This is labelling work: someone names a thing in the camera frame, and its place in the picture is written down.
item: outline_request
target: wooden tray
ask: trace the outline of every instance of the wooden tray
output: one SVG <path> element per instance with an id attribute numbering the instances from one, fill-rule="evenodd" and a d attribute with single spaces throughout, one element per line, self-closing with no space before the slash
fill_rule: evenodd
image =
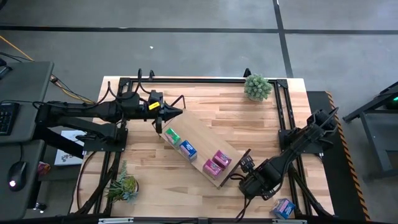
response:
<path id="1" fill-rule="evenodd" d="M 228 180 L 229 174 L 233 173 L 238 168 L 239 161 L 243 156 L 215 134 L 210 128 L 195 117 L 195 115 L 187 110 L 183 110 L 181 115 L 170 120 L 163 127 L 163 133 L 160 135 L 165 141 L 169 142 L 165 136 L 166 130 L 172 128 L 180 137 L 181 141 L 188 140 L 188 142 L 197 150 L 197 158 L 191 164 L 201 172 L 207 179 L 216 187 L 220 188 Z M 203 165 L 208 159 L 212 159 L 216 152 L 220 150 L 232 159 L 231 163 L 216 179 L 211 178 L 203 172 Z"/>

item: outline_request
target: small box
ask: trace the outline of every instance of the small box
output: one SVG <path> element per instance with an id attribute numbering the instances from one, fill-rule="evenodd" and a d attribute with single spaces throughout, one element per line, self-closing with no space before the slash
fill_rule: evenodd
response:
<path id="1" fill-rule="evenodd" d="M 196 149 L 187 140 L 180 144 L 180 149 L 190 162 L 194 161 L 198 156 Z"/>
<path id="2" fill-rule="evenodd" d="M 213 162 L 221 167 L 222 170 L 225 170 L 226 167 L 228 167 L 228 165 L 231 163 L 231 161 L 232 159 L 223 154 L 220 150 L 217 151 L 216 154 L 213 156 Z"/>
<path id="3" fill-rule="evenodd" d="M 223 170 L 215 162 L 208 159 L 203 165 L 203 171 L 211 178 L 216 179 Z"/>
<path id="4" fill-rule="evenodd" d="M 171 128 L 169 128 L 165 132 L 166 138 L 169 140 L 169 143 L 171 143 L 174 146 L 178 146 L 181 142 L 181 138 L 178 134 L 175 133 L 175 131 Z"/>
<path id="5" fill-rule="evenodd" d="M 296 206 L 287 198 L 275 201 L 271 212 L 281 219 L 288 219 Z"/>

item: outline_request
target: pink box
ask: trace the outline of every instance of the pink box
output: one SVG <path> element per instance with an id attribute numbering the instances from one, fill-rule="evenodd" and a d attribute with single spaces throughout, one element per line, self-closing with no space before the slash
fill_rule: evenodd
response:
<path id="1" fill-rule="evenodd" d="M 217 151 L 216 154 L 213 156 L 213 162 L 221 167 L 222 170 L 225 170 L 226 167 L 228 167 L 228 165 L 231 163 L 231 161 L 232 159 L 223 154 L 220 150 Z"/>
<path id="2" fill-rule="evenodd" d="M 216 179 L 223 170 L 215 162 L 208 159 L 203 165 L 203 171 L 213 179 Z"/>

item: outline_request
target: computer mouse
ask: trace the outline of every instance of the computer mouse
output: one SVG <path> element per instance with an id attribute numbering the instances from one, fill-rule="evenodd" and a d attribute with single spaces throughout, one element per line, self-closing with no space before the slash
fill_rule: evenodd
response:
<path id="1" fill-rule="evenodd" d="M 26 162 L 14 163 L 8 170 L 7 184 L 11 191 L 19 191 L 26 184 Z"/>

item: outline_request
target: small green plant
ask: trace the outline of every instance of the small green plant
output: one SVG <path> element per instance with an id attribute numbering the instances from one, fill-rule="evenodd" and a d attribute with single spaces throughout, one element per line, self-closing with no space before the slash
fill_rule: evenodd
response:
<path id="1" fill-rule="evenodd" d="M 250 75 L 244 83 L 244 92 L 250 100 L 262 101 L 271 93 L 272 85 L 260 75 Z"/>
<path id="2" fill-rule="evenodd" d="M 117 180 L 111 182 L 107 188 L 106 196 L 117 202 L 118 200 L 127 200 L 132 203 L 138 196 L 138 182 L 134 176 L 126 177 L 127 174 L 127 161 L 123 161 L 121 174 Z"/>

